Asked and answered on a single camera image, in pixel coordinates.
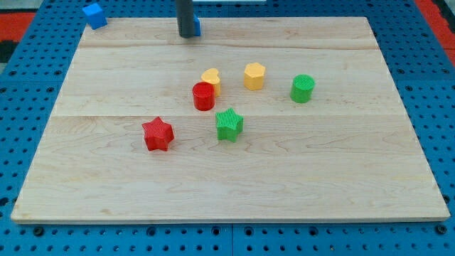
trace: heart-shaped block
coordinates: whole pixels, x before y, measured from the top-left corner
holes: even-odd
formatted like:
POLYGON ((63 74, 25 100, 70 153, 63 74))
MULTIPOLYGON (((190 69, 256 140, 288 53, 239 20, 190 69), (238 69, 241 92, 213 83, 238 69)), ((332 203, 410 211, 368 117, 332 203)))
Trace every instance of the heart-shaped block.
POLYGON ((221 94, 221 80, 218 77, 219 73, 220 72, 218 69, 211 68, 206 70, 200 77, 202 81, 213 85, 213 89, 215 90, 215 97, 218 97, 221 94))

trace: yellow block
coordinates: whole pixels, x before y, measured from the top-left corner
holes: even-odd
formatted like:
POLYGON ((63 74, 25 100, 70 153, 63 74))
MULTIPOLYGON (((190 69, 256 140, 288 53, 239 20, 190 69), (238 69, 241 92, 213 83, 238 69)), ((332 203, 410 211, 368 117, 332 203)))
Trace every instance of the yellow block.
POLYGON ((243 84, 248 90, 261 90, 264 86, 265 67, 259 63, 250 63, 245 67, 243 84))
POLYGON ((206 70, 200 77, 202 81, 213 85, 213 89, 215 89, 215 97, 218 97, 221 94, 221 80, 218 77, 218 73, 218 69, 211 68, 206 70))

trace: green cylinder block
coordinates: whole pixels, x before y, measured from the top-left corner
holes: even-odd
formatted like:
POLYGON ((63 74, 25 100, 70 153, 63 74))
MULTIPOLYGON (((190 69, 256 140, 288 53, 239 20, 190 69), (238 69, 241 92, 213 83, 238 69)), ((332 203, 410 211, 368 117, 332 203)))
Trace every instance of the green cylinder block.
POLYGON ((297 75, 292 81, 291 99, 297 103, 305 103, 311 99, 315 82, 309 75, 297 75))

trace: red cylinder block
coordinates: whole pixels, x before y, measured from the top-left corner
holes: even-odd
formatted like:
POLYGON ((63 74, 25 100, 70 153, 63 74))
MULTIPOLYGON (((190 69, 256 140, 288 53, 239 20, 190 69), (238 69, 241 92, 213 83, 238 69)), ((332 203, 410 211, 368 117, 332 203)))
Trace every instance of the red cylinder block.
POLYGON ((194 107, 200 111, 211 110, 215 106, 215 90, 208 82, 198 82, 193 86, 194 107))

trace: red block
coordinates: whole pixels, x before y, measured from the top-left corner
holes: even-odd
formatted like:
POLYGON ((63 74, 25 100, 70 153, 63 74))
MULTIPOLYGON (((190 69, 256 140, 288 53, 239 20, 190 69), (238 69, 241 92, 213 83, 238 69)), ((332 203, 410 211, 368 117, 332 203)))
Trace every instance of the red block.
POLYGON ((142 124, 144 128, 144 140, 149 151, 160 149, 168 151, 168 144, 173 140, 172 126, 161 120, 160 117, 151 122, 142 124))
POLYGON ((194 107, 200 111, 211 110, 215 106, 215 90, 208 82, 198 82, 193 86, 194 107))

